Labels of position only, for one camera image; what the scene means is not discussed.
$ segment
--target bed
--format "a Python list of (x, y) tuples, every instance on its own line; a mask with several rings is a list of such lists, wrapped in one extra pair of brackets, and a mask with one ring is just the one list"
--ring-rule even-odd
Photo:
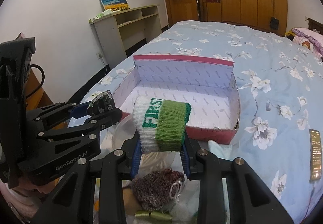
[[(323, 193), (323, 179), (309, 181), (309, 128), (323, 132), (322, 61), (273, 33), (198, 21), (178, 22), (134, 54), (196, 55), (235, 62), (241, 115), (230, 159), (244, 158), (294, 222), (301, 223)], [(133, 67), (132, 57), (124, 60), (82, 102), (106, 90), (113, 93)], [(85, 119), (72, 120), (70, 126)]]

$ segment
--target blue object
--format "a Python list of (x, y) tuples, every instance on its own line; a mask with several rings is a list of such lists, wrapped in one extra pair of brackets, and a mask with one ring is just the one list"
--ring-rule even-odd
[(182, 161), (184, 174), (186, 175), (187, 178), (190, 178), (191, 171), (190, 171), (189, 156), (187, 154), (185, 144), (183, 144), (183, 148), (180, 151), (180, 158), (181, 158), (181, 161)]
[(85, 102), (83, 104), (76, 105), (73, 107), (72, 111), (70, 112), (71, 118), (82, 118), (87, 115), (87, 108), (91, 102)]
[(130, 176), (132, 179), (135, 178), (135, 176), (138, 174), (139, 166), (140, 166), (140, 160), (141, 160), (141, 147), (140, 147), (140, 139), (138, 139), (136, 143), (135, 152), (132, 156), (132, 168), (130, 172)]

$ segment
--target black baseboard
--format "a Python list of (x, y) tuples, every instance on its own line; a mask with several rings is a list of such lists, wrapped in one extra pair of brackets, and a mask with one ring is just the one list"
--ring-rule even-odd
[(162, 32), (165, 32), (167, 29), (169, 29), (168, 25), (167, 25), (167, 26), (164, 26), (164, 27), (161, 29), (161, 31), (162, 31)]
[[(161, 29), (162, 32), (165, 32), (168, 29), (168, 25)], [(127, 57), (131, 56), (135, 53), (139, 48), (147, 44), (146, 39), (139, 41), (137, 44), (126, 50)], [(106, 66), (107, 73), (111, 71), (109, 65)], [(106, 69), (102, 68), (98, 73), (96, 73), (88, 82), (85, 83), (68, 101), (67, 103), (80, 103), (81, 100), (84, 98), (87, 92), (102, 78), (104, 78), (106, 73)]]
[(134, 46), (132, 46), (131, 48), (126, 50), (126, 55), (127, 57), (131, 56), (133, 53), (135, 53), (139, 48), (141, 48), (142, 46), (146, 45), (147, 41), (146, 38), (144, 38), (143, 40), (139, 41), (137, 44), (135, 44)]

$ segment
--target painting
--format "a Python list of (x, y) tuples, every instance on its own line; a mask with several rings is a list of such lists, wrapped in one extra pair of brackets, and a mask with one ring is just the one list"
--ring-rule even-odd
[(130, 9), (126, 0), (100, 0), (104, 10), (111, 9), (112, 11), (116, 10), (127, 10)]

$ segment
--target green knitted band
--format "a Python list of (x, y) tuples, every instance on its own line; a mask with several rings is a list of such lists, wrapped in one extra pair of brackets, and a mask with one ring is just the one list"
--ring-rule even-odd
[(191, 105), (164, 100), (159, 112), (156, 142), (159, 151), (180, 151), (185, 138), (185, 125), (190, 118)]

